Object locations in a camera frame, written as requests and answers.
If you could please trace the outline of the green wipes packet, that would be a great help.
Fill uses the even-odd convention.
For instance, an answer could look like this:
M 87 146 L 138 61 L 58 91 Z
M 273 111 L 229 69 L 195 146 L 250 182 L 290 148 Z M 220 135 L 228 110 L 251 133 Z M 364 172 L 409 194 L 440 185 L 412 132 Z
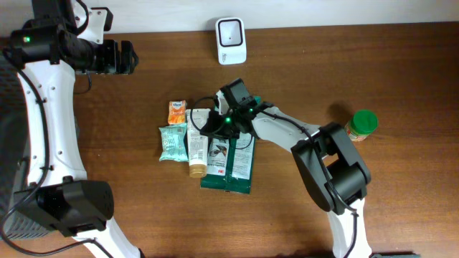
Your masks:
M 209 111 L 205 124 L 197 126 L 199 132 L 209 138 L 207 174 L 201 179 L 200 187 L 249 194 L 256 139 L 250 134 L 228 139 L 213 136 L 211 132 L 231 121 L 228 114 L 222 114 L 218 104 L 216 102 Z

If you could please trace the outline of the white cream tube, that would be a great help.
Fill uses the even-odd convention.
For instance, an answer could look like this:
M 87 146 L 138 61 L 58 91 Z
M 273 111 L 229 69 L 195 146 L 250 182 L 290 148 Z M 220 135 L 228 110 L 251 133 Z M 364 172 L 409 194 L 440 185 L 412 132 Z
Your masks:
M 209 139 L 199 131 L 207 123 L 209 111 L 209 108 L 193 109 L 191 118 L 191 111 L 186 110 L 189 176 L 192 178 L 203 178 L 207 174 Z

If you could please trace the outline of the orange small box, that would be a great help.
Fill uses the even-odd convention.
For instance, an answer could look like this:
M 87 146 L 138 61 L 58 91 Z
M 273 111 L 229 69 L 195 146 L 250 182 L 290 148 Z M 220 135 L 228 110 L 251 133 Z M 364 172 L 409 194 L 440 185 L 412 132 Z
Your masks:
M 169 103 L 169 125 L 178 125 L 186 122 L 186 101 L 171 101 Z

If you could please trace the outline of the teal small packet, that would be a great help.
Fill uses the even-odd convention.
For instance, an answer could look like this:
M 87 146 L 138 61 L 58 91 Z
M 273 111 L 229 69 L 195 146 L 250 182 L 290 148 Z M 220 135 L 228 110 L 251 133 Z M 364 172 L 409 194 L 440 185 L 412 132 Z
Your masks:
M 159 128 L 163 149 L 160 161 L 187 162 L 189 160 L 185 144 L 186 129 L 186 123 Z

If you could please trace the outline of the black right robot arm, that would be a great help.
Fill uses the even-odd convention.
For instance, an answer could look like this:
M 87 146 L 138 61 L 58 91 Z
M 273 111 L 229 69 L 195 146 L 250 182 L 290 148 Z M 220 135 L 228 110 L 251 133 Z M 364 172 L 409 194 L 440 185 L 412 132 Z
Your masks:
M 209 98 L 214 107 L 202 135 L 233 140 L 247 133 L 293 155 L 314 203 L 326 212 L 335 257 L 370 257 L 364 204 L 371 175 L 363 158 L 338 123 L 311 125 L 258 102 L 242 79 L 223 86 Z

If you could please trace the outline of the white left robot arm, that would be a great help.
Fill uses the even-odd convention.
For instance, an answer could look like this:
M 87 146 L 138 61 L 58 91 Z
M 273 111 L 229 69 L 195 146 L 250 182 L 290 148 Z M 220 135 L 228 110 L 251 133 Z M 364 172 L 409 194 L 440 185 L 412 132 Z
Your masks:
M 141 257 L 114 217 L 107 182 L 87 177 L 73 110 L 77 75 L 129 75 L 138 56 L 129 41 L 106 39 L 113 13 L 81 1 L 34 1 L 33 18 L 11 33 L 3 53 L 27 106 L 29 165 L 25 189 L 8 215 L 71 237 L 95 257 Z

